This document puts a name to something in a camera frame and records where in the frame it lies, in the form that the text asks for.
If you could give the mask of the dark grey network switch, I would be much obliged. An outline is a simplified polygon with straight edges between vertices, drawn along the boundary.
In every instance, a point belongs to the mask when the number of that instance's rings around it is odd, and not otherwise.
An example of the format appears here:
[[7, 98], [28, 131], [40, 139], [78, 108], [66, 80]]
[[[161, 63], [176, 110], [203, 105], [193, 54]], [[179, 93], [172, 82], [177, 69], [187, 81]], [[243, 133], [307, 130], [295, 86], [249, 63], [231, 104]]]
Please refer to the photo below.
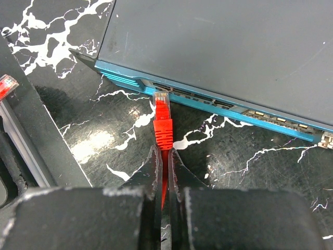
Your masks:
[[332, 1], [115, 1], [96, 55], [114, 84], [332, 148]]

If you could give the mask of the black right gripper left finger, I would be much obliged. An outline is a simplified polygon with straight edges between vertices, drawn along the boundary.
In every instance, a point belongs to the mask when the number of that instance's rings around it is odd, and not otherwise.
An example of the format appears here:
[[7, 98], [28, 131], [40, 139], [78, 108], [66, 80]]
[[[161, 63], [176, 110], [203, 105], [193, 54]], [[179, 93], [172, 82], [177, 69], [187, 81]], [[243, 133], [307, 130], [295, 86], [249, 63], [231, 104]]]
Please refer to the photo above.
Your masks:
[[143, 165], [120, 186], [120, 189], [139, 188], [145, 194], [140, 214], [139, 249], [161, 248], [162, 175], [161, 150], [153, 145]]

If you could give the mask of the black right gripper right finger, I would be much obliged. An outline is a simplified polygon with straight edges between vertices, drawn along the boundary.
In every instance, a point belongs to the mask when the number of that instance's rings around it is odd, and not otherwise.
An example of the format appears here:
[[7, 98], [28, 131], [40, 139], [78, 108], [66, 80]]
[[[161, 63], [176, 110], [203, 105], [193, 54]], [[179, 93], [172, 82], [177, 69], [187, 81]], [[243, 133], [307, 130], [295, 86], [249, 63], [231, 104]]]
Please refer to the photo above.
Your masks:
[[185, 167], [176, 149], [168, 153], [169, 218], [171, 224], [171, 249], [189, 249], [184, 188], [206, 189], [205, 185]]

